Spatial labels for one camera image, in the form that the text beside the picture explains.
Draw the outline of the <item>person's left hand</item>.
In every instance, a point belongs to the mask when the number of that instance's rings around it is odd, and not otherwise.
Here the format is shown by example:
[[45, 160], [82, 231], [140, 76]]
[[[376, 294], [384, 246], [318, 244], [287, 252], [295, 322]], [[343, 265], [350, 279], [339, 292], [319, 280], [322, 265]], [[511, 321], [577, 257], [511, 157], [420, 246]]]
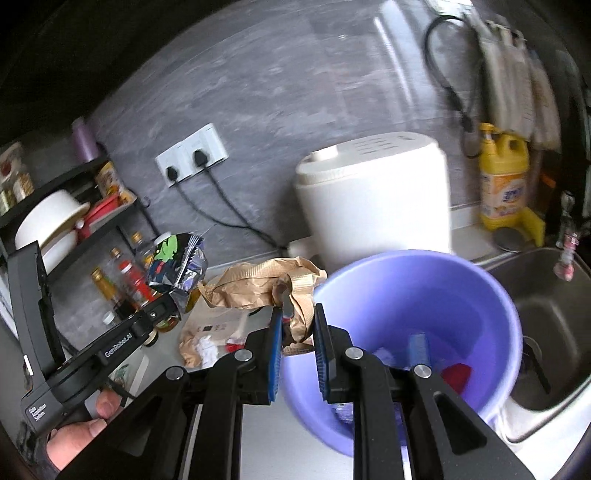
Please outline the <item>person's left hand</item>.
[[107, 426], [121, 410], [122, 398], [111, 389], [104, 389], [96, 399], [98, 417], [85, 422], [76, 422], [53, 430], [47, 442], [49, 461], [58, 470], [63, 470]]

